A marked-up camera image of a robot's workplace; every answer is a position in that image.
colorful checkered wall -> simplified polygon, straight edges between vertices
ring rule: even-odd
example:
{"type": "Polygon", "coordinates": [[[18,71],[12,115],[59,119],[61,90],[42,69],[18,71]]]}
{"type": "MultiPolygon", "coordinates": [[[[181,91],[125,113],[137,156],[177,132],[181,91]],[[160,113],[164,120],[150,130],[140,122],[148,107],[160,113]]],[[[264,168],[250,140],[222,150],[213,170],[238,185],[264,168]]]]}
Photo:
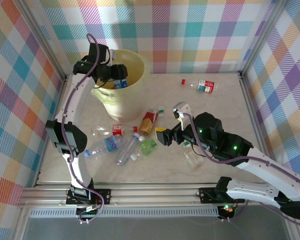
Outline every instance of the colorful checkered wall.
{"type": "Polygon", "coordinates": [[[270,156],[300,174],[300,0],[290,0],[248,72],[270,156]]]}
{"type": "MultiPolygon", "coordinates": [[[[110,48],[128,49],[146,57],[154,73],[238,71],[274,3],[275,0],[40,0],[41,14],[49,21],[49,26],[42,28],[46,32],[51,29],[50,36],[56,35],[55,45],[60,46],[57,54],[63,51],[69,65],[87,54],[89,32],[110,48]]],[[[37,8],[31,0],[29,5],[37,8]]]]}
{"type": "Polygon", "coordinates": [[[0,240],[34,180],[61,84],[16,5],[0,0],[0,240]]]}

white table surface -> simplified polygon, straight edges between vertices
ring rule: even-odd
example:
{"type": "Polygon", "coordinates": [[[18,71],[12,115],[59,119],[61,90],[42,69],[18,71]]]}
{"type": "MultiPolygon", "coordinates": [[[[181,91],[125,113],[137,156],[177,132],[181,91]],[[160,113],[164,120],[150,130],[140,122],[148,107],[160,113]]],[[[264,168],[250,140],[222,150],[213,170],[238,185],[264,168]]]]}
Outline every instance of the white table surface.
{"type": "MultiPolygon", "coordinates": [[[[226,132],[237,134],[258,147],[252,123],[242,94],[236,73],[211,74],[151,74],[146,83],[148,107],[158,105],[165,107],[164,123],[160,126],[172,129],[178,120],[172,116],[172,108],[181,101],[186,101],[194,116],[208,112],[222,121],[226,132]],[[213,93],[199,92],[191,87],[181,85],[198,82],[198,79],[219,83],[213,93]]],[[[127,124],[139,126],[143,115],[127,124]]],[[[94,96],[87,98],[78,126],[88,137],[89,147],[101,140],[91,135],[95,125],[111,126],[117,123],[108,114],[103,104],[94,96]]],[[[157,149],[151,155],[132,161],[125,166],[114,162],[118,152],[113,151],[100,159],[87,160],[86,164],[94,182],[178,182],[178,183],[216,183],[221,176],[232,177],[246,182],[264,182],[253,174],[230,165],[220,165],[204,160],[197,170],[188,167],[182,145],[175,142],[169,147],[158,142],[157,149]]],[[[62,155],[53,147],[50,140],[43,156],[38,183],[70,182],[70,173],[62,155]]]]}

white bottle cap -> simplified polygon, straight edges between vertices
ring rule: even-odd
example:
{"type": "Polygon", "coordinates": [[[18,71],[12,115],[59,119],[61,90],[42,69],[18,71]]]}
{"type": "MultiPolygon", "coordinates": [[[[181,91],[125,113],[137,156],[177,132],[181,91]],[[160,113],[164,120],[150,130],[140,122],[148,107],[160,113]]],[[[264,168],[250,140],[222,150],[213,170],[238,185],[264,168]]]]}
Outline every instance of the white bottle cap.
{"type": "Polygon", "coordinates": [[[130,155],[130,158],[131,158],[133,161],[137,160],[137,156],[136,156],[135,154],[131,154],[131,155],[130,155]]]}

plastic bucket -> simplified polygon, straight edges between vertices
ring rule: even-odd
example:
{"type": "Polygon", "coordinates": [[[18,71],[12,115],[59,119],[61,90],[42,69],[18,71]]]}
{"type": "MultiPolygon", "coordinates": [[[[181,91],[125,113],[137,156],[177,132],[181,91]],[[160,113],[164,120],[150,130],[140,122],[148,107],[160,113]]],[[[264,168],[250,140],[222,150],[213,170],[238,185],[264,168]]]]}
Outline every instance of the plastic bucket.
{"type": "Polygon", "coordinates": [[[113,82],[93,89],[91,94],[97,97],[114,120],[129,122],[138,118],[145,110],[145,82],[149,79],[150,68],[139,54],[129,50],[115,50],[113,64],[124,64],[128,71],[128,86],[112,89],[113,82]]]}

bottle cap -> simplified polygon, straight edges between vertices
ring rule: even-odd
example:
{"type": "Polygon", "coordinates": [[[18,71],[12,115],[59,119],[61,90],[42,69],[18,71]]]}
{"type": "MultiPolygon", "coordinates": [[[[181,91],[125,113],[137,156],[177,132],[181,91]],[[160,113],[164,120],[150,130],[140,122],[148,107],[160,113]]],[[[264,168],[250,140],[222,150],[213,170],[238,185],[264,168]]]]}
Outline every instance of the bottle cap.
{"type": "Polygon", "coordinates": [[[133,161],[137,160],[137,156],[136,156],[135,154],[131,154],[131,155],[130,155],[130,158],[131,158],[133,161]]]}

